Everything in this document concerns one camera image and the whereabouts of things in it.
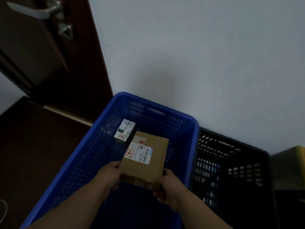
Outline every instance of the brown wooden door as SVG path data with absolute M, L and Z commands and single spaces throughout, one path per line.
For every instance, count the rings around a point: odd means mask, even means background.
M 0 1 L 0 69 L 34 101 L 97 118 L 112 91 L 88 0 L 60 0 L 64 19 L 46 20 L 6 3 L 42 9 L 46 1 Z M 58 34 L 60 23 L 72 27 L 73 40 Z

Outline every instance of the crate rim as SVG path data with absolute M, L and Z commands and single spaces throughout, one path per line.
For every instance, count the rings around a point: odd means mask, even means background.
M 107 114 L 109 108 L 111 108 L 112 104 L 115 102 L 115 100 L 119 97 L 119 96 L 129 96 L 135 99 L 138 99 L 142 102 L 145 102 L 147 104 L 150 105 L 154 105 L 159 109 L 165 109 L 167 111 L 171 111 L 175 114 L 179 114 L 179 115 L 183 115 L 183 117 L 193 121 L 193 123 L 195 124 L 195 130 L 193 133 L 193 138 L 192 138 L 192 144 L 190 147 L 190 154 L 189 154 L 189 160 L 188 160 L 188 164 L 187 164 L 187 168 L 186 168 L 186 174 L 185 174 L 185 180 L 184 180 L 184 184 L 185 186 L 188 188 L 189 187 L 189 181 L 190 181 L 190 177 L 191 177 L 191 171 L 192 171 L 192 165 L 193 165 L 193 157 L 195 155 L 195 149 L 196 149 L 196 144 L 197 144 L 197 137 L 199 134 L 199 124 L 197 122 L 197 120 L 195 118 L 193 118 L 190 115 L 187 115 L 185 113 L 179 112 L 177 110 L 174 110 L 172 108 L 166 107 L 164 105 L 155 103 L 153 101 L 144 99 L 142 97 L 133 95 L 131 93 L 128 92 L 119 92 L 116 95 L 113 96 L 113 98 L 110 100 L 110 102 L 107 104 L 107 106 L 105 107 L 105 109 L 102 111 L 102 113 L 100 114 L 100 116 L 95 120 L 94 124 L 91 126 L 91 128 L 88 130 L 88 132 L 86 133 L 86 135 L 82 138 L 82 140 L 79 142 L 79 144 L 76 146 L 76 148 L 74 149 L 74 151 L 71 153 L 70 157 L 66 160 L 66 162 L 64 163 L 64 165 L 62 166 L 62 168 L 59 170 L 59 172 L 56 174 L 55 178 L 53 179 L 53 181 L 50 183 L 50 185 L 48 186 L 48 188 L 45 190 L 45 192 L 43 193 L 43 195 L 40 197 L 40 199 L 38 200 L 38 202 L 36 203 L 35 207 L 32 209 L 32 211 L 29 213 L 29 215 L 26 217 L 25 221 L 22 223 L 22 225 L 20 226 L 20 229 L 24 229 L 26 227 L 28 227 L 33 219 L 35 218 L 35 216 L 37 215 L 37 213 L 40 211 L 41 207 L 43 206 L 43 204 L 45 203 L 45 201 L 47 200 L 48 196 L 52 193 L 53 189 L 55 188 L 56 184 L 58 183 L 58 181 L 61 179 L 61 177 L 63 176 L 63 174 L 65 173 L 65 171 L 67 170 L 67 168 L 69 167 L 69 165 L 71 164 L 71 162 L 74 160 L 74 158 L 76 157 L 76 155 L 79 153 L 79 151 L 82 149 L 82 147 L 85 145 L 87 139 L 91 136 L 91 134 L 95 131 L 95 129 L 97 128 L 98 123 L 100 122 L 100 120 Z

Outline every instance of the black plastic crate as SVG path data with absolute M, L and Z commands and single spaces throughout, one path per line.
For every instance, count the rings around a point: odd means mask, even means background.
M 189 189 L 237 228 L 280 228 L 265 151 L 200 128 Z

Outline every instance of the crate handle hole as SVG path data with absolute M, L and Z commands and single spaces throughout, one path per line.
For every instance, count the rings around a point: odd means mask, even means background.
M 158 110 L 156 110 L 156 109 L 153 109 L 153 108 L 147 108 L 147 109 L 150 110 L 150 111 L 152 111 L 152 112 L 154 112 L 154 113 L 157 113 L 157 114 L 159 114 L 159 115 L 165 116 L 165 113 L 160 112 L 160 111 L 158 111 Z

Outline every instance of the dark floor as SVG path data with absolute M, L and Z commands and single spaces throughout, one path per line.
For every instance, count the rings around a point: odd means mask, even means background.
M 89 128 L 25 99 L 0 116 L 0 228 L 21 226 Z

